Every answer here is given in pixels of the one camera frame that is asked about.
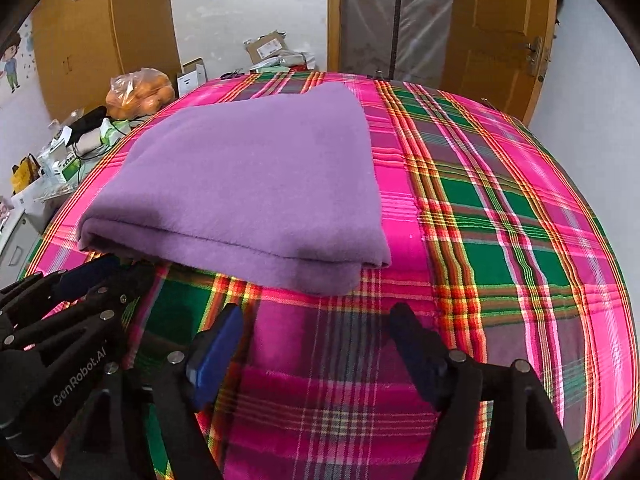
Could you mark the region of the cluttered glass side table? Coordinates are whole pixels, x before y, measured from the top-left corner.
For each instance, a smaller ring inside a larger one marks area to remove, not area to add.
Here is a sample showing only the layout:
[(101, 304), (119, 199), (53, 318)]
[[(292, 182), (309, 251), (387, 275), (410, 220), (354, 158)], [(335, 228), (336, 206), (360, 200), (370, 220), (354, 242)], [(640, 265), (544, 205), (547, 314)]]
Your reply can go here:
[(112, 148), (132, 131), (129, 119), (115, 120), (104, 105), (87, 113), (74, 110), (62, 124), (52, 122), (53, 136), (35, 159), (40, 177), (21, 193), (6, 200), (13, 208), (26, 209), (41, 196), (66, 191), (77, 186)]

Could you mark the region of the white cardboard box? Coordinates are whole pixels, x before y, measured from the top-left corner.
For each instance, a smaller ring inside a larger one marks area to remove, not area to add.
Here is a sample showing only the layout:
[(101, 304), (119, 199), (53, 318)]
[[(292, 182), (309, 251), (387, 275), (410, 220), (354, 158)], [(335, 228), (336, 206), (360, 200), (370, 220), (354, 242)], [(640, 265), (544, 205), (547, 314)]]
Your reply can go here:
[(206, 67), (202, 58), (186, 62), (177, 76), (178, 96), (182, 98), (207, 81)]

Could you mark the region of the wooden door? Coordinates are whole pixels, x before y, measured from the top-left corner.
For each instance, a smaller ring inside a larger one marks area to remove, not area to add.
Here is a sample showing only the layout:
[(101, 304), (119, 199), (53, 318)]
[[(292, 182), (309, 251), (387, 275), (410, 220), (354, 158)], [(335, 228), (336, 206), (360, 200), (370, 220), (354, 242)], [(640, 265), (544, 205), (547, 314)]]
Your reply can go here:
[(452, 0), (439, 88), (529, 124), (550, 61), (558, 0)]

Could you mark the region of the plastic-covered doorway curtain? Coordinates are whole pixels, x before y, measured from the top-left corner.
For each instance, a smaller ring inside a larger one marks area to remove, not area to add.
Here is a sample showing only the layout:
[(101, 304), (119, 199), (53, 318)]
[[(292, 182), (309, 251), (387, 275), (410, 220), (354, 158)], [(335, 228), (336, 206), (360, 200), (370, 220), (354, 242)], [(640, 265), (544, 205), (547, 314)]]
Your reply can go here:
[(342, 0), (340, 71), (436, 88), (454, 0)]

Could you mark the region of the purple fleece garment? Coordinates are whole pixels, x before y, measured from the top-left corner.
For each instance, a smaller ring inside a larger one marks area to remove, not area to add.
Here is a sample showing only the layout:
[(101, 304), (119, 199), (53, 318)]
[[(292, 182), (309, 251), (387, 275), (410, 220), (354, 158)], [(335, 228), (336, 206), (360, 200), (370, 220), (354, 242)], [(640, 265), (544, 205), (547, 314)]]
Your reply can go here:
[(339, 82), (178, 110), (134, 141), (78, 245), (345, 295), (390, 264), (364, 110)]

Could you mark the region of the wooden wardrobe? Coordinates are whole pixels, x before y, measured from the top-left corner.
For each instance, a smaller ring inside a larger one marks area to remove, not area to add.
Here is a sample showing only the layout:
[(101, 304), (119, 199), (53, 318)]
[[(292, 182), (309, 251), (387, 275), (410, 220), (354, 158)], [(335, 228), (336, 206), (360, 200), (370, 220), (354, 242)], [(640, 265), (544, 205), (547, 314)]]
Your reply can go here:
[(170, 0), (40, 0), (32, 41), (57, 120), (102, 105), (116, 76), (147, 67), (174, 78), (181, 67)]

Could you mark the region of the yellow bag on table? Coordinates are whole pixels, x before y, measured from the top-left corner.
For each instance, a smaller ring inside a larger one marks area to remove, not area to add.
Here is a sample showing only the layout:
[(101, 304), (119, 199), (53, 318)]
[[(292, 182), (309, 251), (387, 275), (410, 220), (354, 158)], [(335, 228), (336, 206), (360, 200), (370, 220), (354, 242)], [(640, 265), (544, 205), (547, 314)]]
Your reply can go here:
[(33, 154), (25, 156), (12, 167), (11, 185), (14, 194), (21, 193), (24, 188), (40, 177), (40, 166)]

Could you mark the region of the cartoon wall sticker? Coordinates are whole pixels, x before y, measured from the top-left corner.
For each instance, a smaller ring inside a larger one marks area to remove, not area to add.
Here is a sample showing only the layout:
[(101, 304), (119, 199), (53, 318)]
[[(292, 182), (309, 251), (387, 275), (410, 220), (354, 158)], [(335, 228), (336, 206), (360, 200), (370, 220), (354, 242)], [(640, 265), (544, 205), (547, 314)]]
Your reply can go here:
[(37, 78), (37, 63), (29, 16), (1, 52), (1, 104), (8, 102)]

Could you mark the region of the pink plaid tablecloth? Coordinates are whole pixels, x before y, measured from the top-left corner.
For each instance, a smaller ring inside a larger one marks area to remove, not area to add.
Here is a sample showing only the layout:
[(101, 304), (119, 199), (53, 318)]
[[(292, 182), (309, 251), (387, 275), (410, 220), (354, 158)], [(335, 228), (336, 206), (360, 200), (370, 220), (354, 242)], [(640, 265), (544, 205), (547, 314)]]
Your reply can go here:
[(639, 350), (596, 215), (518, 120), (418, 84), (343, 82), (369, 122), (390, 267), (314, 298), (162, 266), (128, 363), (154, 372), (153, 337), (184, 344), (236, 302), (248, 334), (198, 418), (224, 476), (409, 479), (436, 416), (386, 336), (403, 301), (450, 348), (532, 364), (578, 477), (606, 477), (639, 425)]

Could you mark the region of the brown cardboard parcel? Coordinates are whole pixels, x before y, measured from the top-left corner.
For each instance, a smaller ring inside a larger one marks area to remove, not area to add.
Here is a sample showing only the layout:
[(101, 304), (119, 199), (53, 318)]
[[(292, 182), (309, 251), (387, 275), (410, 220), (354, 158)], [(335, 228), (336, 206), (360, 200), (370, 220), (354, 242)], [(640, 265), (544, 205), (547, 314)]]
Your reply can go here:
[(279, 32), (278, 30), (274, 30), (267, 35), (262, 35), (255, 39), (244, 41), (244, 49), (250, 56), (253, 64), (258, 64), (267, 58), (272, 58), (287, 48), (285, 32)]

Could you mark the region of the grey drawer cabinet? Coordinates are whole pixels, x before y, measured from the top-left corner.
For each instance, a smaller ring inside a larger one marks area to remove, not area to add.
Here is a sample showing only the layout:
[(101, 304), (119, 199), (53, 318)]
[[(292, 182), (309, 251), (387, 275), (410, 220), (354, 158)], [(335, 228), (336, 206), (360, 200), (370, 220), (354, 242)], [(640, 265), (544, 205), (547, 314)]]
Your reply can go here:
[(1, 228), (0, 286), (16, 282), (37, 243), (40, 233), (24, 210), (13, 209)]

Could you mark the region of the bag of oranges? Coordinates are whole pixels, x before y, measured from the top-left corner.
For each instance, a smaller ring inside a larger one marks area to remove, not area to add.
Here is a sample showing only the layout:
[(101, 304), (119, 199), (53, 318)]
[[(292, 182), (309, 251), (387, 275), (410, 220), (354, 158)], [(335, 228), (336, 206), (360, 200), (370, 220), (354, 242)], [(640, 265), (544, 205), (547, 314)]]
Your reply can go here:
[(174, 87), (166, 74), (143, 67), (111, 79), (105, 106), (107, 115), (115, 120), (134, 119), (153, 116), (175, 97)]

